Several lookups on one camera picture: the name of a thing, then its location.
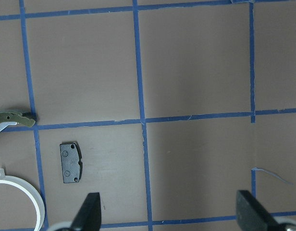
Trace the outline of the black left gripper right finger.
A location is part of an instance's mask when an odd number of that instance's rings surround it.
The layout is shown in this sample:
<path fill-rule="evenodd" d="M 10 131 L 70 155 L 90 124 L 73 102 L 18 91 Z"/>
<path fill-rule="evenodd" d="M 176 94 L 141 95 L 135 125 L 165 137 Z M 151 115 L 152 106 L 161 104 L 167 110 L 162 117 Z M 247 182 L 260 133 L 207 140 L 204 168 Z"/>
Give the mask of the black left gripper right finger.
<path fill-rule="evenodd" d="M 272 215 L 247 190 L 238 190 L 235 201 L 236 222 L 242 231 L 283 231 Z"/>

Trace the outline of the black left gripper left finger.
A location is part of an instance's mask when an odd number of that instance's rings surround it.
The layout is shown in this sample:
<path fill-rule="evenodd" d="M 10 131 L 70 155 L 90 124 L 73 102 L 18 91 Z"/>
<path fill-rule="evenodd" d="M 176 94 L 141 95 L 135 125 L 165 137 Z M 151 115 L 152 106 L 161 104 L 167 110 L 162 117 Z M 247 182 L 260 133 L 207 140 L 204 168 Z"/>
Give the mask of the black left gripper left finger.
<path fill-rule="evenodd" d="M 72 231 L 99 231 L 101 228 L 101 201 L 98 192 L 89 193 L 73 219 Z"/>

